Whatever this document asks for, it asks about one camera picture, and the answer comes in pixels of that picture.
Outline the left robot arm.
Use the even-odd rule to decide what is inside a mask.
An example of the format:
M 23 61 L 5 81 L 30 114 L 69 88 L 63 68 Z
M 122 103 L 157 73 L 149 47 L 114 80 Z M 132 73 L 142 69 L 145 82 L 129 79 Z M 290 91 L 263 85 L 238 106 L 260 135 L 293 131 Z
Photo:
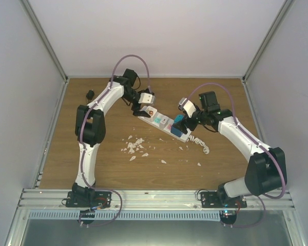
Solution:
M 95 191 L 95 163 L 100 144 L 106 135 L 105 116 L 108 110 L 122 99 L 131 104 L 134 116 L 149 117 L 141 105 L 153 104 L 155 94 L 150 88 L 137 91 L 133 88 L 138 78 L 135 71 L 126 69 L 122 76 L 112 76 L 104 91 L 87 105 L 76 111 L 75 134 L 80 148 L 79 170 L 67 203 L 72 206 L 91 207 L 99 202 Z

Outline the blue cube adapter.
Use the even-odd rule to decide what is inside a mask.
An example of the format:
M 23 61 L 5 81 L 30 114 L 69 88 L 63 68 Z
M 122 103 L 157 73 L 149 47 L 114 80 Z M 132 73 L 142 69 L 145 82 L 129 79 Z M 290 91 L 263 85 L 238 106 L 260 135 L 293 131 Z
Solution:
M 181 137 L 183 134 L 187 134 L 187 129 L 184 126 L 182 126 L 180 123 L 180 121 L 183 118 L 184 118 L 183 115 L 181 114 L 177 115 L 170 129 L 170 132 L 177 137 Z

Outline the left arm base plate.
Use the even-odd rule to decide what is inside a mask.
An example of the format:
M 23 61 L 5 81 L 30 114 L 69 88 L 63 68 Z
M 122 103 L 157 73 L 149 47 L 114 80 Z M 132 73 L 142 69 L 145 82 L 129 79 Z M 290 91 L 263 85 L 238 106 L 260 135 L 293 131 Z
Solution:
M 103 209 L 110 207 L 111 195 L 112 193 L 108 191 L 86 191 L 86 193 L 70 191 L 62 202 L 68 208 Z

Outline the black power adapter with cable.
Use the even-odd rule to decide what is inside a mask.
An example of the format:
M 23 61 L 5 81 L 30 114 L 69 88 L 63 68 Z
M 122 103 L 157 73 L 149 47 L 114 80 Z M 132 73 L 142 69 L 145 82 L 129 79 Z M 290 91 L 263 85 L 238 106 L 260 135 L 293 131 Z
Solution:
M 94 96 L 95 96 L 94 91 L 93 91 L 93 90 L 89 90 L 89 91 L 86 93 L 86 96 L 85 96 L 85 98 L 86 98 L 86 104 L 92 102 Z

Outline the white power strip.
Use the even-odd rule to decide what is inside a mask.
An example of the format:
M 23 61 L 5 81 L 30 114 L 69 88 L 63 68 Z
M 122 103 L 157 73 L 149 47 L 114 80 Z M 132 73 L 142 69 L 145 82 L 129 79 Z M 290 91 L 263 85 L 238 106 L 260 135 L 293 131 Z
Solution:
M 174 119 L 161 114 L 156 108 L 151 106 L 143 106 L 140 112 L 147 113 L 150 117 L 139 116 L 138 119 L 149 124 L 150 126 L 178 139 L 181 142 L 187 142 L 190 139 L 191 131 L 187 130 L 184 134 L 181 131 L 173 128 Z

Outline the white cube adapter tiger sticker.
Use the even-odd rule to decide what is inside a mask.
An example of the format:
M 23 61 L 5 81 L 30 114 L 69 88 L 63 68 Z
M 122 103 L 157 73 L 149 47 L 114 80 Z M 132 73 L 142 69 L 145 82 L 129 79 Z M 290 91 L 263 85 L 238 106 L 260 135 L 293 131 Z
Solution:
M 147 106 L 145 112 L 150 116 L 151 120 L 154 120 L 157 116 L 157 109 L 152 106 Z

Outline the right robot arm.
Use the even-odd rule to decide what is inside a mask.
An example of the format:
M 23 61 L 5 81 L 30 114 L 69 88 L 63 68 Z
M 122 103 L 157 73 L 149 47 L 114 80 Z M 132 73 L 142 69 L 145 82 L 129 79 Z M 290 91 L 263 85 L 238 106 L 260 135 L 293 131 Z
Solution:
M 194 131 L 198 125 L 210 127 L 211 131 L 226 137 L 248 162 L 244 177 L 218 186 L 218 204 L 228 208 L 236 198 L 247 195 L 272 198 L 268 193 L 277 188 L 282 190 L 277 198 L 283 197 L 287 184 L 284 151 L 263 143 L 238 121 L 231 110 L 221 109 L 215 92 L 201 93 L 199 99 L 200 107 L 187 98 L 180 100 L 178 108 L 184 116 L 173 127 L 182 133 Z

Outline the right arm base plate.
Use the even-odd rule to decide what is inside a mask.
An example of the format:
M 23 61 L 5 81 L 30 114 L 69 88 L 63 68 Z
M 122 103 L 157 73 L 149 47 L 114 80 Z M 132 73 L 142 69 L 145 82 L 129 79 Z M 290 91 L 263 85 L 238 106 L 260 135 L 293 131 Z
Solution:
M 243 197 L 220 198 L 217 191 L 200 191 L 198 198 L 200 199 L 202 208 L 246 208 L 247 203 L 243 201 Z

